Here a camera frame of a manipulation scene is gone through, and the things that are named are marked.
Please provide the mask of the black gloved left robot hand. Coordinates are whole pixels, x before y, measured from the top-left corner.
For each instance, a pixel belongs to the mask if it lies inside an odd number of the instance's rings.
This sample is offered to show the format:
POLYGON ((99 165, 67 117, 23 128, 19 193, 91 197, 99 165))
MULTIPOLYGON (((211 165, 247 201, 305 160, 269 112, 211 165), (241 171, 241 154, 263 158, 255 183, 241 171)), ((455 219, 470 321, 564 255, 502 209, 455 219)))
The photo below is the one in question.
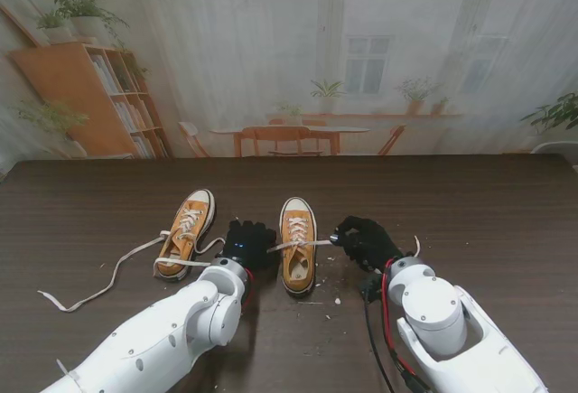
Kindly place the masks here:
POLYGON ((222 249, 222 256, 232 259, 251 272, 266 269, 272 262, 268 252, 276 243, 276 232, 262 222, 232 220, 222 249))

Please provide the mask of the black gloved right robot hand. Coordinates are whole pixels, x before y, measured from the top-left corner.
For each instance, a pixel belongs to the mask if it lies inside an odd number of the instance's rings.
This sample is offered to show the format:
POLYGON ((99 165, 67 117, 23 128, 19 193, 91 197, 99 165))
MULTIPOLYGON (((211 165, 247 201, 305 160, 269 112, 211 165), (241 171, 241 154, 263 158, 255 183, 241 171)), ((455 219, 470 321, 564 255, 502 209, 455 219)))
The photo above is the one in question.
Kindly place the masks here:
POLYGON ((343 248, 350 260, 365 272, 384 271, 390 260, 403 256, 381 225, 356 216, 349 216, 340 223, 330 241, 343 248))

